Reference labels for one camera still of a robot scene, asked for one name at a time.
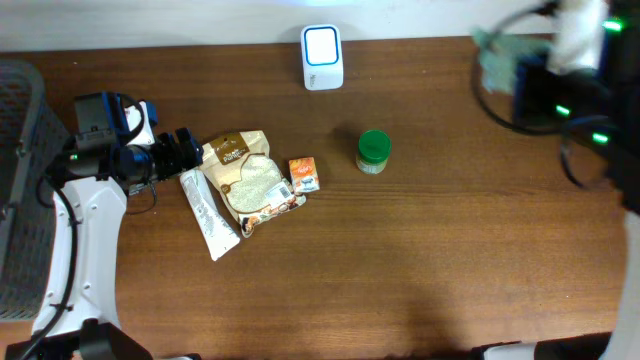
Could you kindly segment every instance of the snack bag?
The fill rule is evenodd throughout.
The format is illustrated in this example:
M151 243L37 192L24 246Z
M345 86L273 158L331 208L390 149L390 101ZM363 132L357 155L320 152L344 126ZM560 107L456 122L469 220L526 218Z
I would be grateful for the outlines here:
M224 204L248 238L256 225L306 202L293 192L276 163L262 131L220 136L203 146L200 170L220 192Z

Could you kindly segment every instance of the wooden table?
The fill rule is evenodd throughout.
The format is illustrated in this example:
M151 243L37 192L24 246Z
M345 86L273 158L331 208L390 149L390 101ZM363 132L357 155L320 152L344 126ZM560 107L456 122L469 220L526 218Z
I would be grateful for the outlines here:
M566 181L557 138L483 115L472 49L347 42L344 86L317 93L303 88L297 44L3 57L40 69L71 130L75 95L113 90L155 103L157 132L187 126L205 142L262 129L285 173L285 160L315 157L322 190L215 263L177 180L158 185L153 211L125 217L120 320L154 355L379 358L610 331L625 263L618 198ZM378 176L354 162L372 128L393 140ZM0 338L29 329L2 324Z

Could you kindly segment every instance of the white tube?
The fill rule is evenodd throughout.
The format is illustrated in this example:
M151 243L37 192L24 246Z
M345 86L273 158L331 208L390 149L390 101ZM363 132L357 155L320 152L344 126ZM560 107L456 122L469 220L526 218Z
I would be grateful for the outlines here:
M189 170L180 175L180 184L189 199L191 210L198 220L204 240L213 261L240 243L240 237L220 216L213 202L207 179L200 170Z

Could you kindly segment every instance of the plastic basket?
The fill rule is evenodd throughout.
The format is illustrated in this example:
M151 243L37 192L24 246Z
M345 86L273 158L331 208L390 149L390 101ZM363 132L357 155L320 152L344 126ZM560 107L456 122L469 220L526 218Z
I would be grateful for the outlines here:
M36 185L69 133L44 97L31 65L0 60L0 321L38 315L46 291L55 219ZM52 190L41 186L41 198Z

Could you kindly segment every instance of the plastic jar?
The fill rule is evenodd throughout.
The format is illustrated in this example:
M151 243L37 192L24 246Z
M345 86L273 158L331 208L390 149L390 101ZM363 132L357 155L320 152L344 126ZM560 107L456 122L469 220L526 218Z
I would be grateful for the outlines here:
M369 130L360 136L356 164L365 174L379 174L387 166L391 139L380 130Z

